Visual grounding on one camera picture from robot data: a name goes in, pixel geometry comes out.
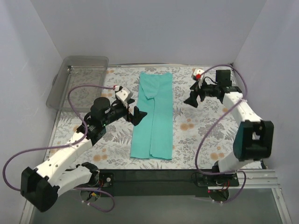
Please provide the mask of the teal t shirt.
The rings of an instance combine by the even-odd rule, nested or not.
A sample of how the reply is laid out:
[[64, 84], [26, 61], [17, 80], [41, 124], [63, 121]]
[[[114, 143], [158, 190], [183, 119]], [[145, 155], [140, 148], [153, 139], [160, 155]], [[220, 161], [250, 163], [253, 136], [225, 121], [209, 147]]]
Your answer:
[[172, 74], [147, 74], [139, 79], [137, 107], [147, 115], [133, 128], [130, 156], [137, 159], [172, 159]]

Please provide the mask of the clear plastic bin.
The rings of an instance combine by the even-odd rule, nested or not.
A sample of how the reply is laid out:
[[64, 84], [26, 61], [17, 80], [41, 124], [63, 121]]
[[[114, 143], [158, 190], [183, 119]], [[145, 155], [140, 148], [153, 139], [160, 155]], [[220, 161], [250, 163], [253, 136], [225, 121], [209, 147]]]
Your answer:
[[67, 94], [70, 94], [72, 105], [78, 112], [88, 112], [93, 101], [102, 94], [101, 88], [85, 87], [85, 84], [104, 85], [108, 58], [105, 56], [68, 56], [54, 77], [52, 88], [46, 101], [48, 108], [71, 112]]

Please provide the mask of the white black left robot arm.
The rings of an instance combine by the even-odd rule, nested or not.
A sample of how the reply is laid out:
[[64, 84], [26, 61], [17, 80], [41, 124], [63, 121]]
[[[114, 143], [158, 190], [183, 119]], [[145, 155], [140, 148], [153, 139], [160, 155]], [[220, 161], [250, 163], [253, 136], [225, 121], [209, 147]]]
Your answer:
[[100, 183], [100, 170], [96, 165], [84, 162], [71, 171], [68, 167], [105, 135], [107, 125], [120, 118], [138, 125], [147, 113], [137, 106], [131, 113], [129, 105], [133, 102], [133, 99], [125, 103], [119, 99], [112, 103], [104, 97], [95, 99], [66, 148], [58, 150], [36, 168], [23, 170], [21, 195], [40, 212], [45, 212], [59, 196], [77, 186], [91, 187], [95, 191]]

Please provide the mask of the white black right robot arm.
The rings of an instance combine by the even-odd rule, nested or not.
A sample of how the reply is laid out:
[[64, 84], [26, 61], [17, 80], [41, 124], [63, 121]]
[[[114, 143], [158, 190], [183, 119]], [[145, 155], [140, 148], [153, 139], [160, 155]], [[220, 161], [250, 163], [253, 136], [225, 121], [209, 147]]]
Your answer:
[[245, 94], [232, 85], [230, 76], [230, 70], [217, 70], [216, 79], [208, 84], [205, 71], [195, 70], [192, 74], [195, 83], [190, 87], [189, 98], [184, 101], [196, 108], [198, 99], [204, 101], [206, 97], [215, 97], [228, 108], [238, 125], [233, 151], [216, 162], [211, 170], [201, 171], [203, 175], [211, 175], [212, 182], [219, 186], [227, 182], [228, 175], [245, 165], [269, 158], [274, 133], [274, 124], [263, 120], [251, 109]]

